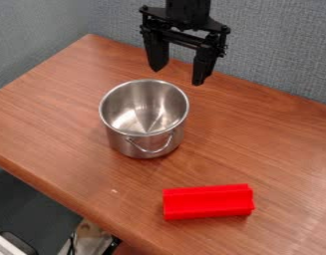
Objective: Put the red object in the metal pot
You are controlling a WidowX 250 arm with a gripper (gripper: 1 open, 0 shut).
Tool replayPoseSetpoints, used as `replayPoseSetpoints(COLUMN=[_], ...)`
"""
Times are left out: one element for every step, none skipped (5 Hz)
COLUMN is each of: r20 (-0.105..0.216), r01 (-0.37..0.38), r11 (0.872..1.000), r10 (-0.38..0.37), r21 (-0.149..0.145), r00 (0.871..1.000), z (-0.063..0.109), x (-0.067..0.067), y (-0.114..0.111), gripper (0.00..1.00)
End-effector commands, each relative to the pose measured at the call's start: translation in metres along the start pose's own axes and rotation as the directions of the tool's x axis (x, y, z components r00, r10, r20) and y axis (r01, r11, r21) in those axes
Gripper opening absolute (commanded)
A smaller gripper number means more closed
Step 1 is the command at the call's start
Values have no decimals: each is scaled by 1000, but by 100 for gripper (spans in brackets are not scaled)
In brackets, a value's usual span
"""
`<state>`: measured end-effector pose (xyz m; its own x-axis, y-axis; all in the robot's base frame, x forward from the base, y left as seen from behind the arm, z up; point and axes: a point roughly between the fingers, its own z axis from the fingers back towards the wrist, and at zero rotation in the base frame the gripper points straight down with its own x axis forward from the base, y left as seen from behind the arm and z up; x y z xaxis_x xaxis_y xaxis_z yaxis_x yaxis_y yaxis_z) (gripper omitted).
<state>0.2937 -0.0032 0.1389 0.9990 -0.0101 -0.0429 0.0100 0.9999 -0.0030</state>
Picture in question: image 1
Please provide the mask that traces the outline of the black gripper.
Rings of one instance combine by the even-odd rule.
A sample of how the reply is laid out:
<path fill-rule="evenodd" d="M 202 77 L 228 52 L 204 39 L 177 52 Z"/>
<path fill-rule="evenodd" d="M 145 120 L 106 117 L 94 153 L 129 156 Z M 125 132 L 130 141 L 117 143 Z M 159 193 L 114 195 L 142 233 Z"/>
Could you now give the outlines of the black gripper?
<path fill-rule="evenodd" d="M 210 17 L 212 0 L 163 0 L 162 7 L 141 8 L 141 26 L 151 69 L 158 72 L 169 62 L 169 42 L 194 48 L 192 83 L 204 84 L 217 57 L 225 56 L 230 28 Z"/>

